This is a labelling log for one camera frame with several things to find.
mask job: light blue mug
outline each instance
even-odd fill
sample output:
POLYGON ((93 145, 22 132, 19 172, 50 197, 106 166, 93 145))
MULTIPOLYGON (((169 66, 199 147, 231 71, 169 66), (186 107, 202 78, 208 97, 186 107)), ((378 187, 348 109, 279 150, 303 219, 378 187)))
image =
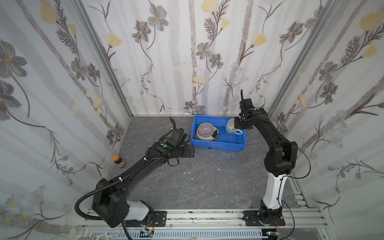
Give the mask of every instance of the light blue mug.
POLYGON ((229 134, 233 134, 233 133, 237 134, 237 135, 243 134, 243 131, 241 129, 235 128, 235 119, 234 118, 232 118, 231 120, 228 121, 227 125, 225 126, 225 130, 229 134))

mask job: brown bottle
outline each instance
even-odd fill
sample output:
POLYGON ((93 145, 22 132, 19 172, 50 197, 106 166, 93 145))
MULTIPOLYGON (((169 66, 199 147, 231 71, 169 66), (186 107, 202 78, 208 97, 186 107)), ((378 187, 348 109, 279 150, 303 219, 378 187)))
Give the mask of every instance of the brown bottle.
POLYGON ((124 167, 125 166, 125 161, 121 157, 114 156, 113 160, 115 160, 115 163, 118 165, 118 167, 124 167))

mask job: blue tray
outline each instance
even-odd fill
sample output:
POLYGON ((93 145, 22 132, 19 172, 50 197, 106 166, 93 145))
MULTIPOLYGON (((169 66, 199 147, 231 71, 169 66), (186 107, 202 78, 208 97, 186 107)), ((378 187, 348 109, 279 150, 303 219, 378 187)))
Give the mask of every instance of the blue tray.
POLYGON ((195 147, 241 152, 247 145, 247 142, 245 140, 245 138, 247 137, 247 133, 245 132, 245 130, 243 130, 242 135, 227 133, 225 131, 225 127, 230 119, 231 118, 195 115, 195 119, 192 123, 191 129, 192 144, 195 145, 195 147), (211 123, 219 131, 220 135, 216 142, 196 139, 196 130, 198 126, 203 122, 211 123))

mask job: scissors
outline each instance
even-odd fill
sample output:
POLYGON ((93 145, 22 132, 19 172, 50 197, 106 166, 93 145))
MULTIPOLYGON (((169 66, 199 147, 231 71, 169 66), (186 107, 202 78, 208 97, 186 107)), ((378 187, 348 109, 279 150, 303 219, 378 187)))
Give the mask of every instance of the scissors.
POLYGON ((108 231, 106 231, 105 233, 103 234, 100 234, 100 235, 96 235, 96 236, 93 236, 93 237, 81 237, 81 238, 78 238, 78 240, 107 240, 107 239, 111 239, 113 237, 118 237, 120 235, 120 229, 119 228, 112 228, 112 229, 109 229, 108 231), (117 234, 109 234, 108 233, 112 230, 118 230, 119 233, 117 234))

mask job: gray tabletop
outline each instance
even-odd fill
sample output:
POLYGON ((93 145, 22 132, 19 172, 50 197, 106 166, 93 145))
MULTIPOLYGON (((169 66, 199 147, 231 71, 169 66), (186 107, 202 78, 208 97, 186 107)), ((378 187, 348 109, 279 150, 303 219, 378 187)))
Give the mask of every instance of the gray tabletop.
MULTIPOLYGON (((191 134, 193 116, 174 119, 178 128, 191 134)), ((126 166, 114 166, 110 178, 140 160, 145 149, 171 127, 168 117, 133 117, 118 154, 126 166)), ((256 128, 247 130, 247 145, 242 152, 197 147, 194 158, 180 158, 175 167, 164 164, 153 171, 128 199, 143 200, 155 209, 259 208, 268 178, 264 167, 267 152, 260 132, 256 128)), ((290 208, 298 207, 288 181, 283 199, 290 208)))

